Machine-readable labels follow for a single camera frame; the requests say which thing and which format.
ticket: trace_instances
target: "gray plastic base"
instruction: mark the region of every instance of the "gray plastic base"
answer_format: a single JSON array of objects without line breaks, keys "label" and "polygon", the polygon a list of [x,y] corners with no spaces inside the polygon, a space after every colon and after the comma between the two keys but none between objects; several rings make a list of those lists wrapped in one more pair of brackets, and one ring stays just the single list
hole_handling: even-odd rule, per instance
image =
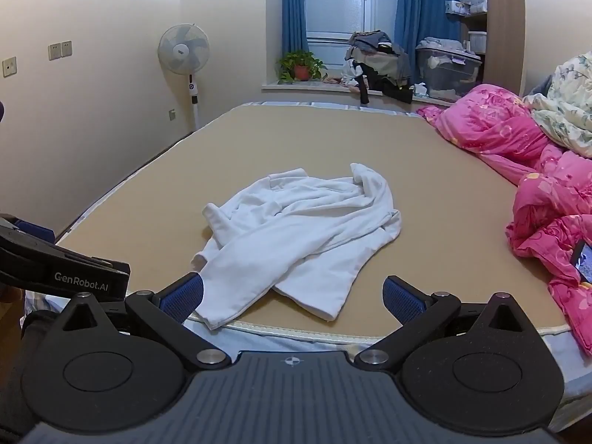
[{"label": "gray plastic base", "polygon": [[[55,398],[58,405],[59,396]],[[356,369],[342,352],[244,352],[227,369],[197,374],[171,409],[144,425],[101,436],[75,436],[40,424],[21,442],[557,443],[542,429],[510,437],[475,437],[440,427],[405,401],[388,374]]]}]

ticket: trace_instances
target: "white floral comforter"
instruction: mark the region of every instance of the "white floral comforter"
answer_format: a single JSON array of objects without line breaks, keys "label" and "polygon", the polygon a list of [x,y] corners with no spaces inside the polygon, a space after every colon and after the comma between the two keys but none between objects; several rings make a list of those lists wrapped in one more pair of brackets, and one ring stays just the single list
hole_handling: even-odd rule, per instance
[{"label": "white floral comforter", "polygon": [[592,158],[592,52],[558,66],[547,97],[538,93],[524,102],[551,140]]}]

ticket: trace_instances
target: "potted plant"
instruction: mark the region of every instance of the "potted plant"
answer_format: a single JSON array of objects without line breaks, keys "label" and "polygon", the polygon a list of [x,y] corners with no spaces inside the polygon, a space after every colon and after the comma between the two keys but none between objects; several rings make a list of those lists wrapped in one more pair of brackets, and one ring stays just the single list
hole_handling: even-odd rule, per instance
[{"label": "potted plant", "polygon": [[279,63],[279,81],[320,80],[323,62],[315,58],[311,51],[297,50],[286,53]]}]

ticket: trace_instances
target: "silver bolt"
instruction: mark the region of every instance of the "silver bolt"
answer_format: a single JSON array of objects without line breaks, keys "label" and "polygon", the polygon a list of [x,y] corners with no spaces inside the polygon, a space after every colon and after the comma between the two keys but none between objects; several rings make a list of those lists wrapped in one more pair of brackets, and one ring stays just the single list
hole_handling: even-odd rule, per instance
[{"label": "silver bolt", "polygon": [[205,349],[197,353],[197,360],[202,364],[219,364],[226,358],[220,349]]},{"label": "silver bolt", "polygon": [[383,350],[367,349],[360,354],[360,360],[370,365],[384,364],[389,360],[389,355]]}]

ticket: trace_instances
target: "standing fan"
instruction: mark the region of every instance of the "standing fan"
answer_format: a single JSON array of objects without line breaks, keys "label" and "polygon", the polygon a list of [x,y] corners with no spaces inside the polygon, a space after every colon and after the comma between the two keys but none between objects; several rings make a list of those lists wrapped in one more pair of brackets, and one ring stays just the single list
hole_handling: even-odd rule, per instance
[{"label": "standing fan", "polygon": [[158,45],[158,58],[173,73],[189,76],[189,94],[193,104],[195,128],[200,128],[195,74],[208,62],[208,37],[196,25],[175,25],[162,35]]}]

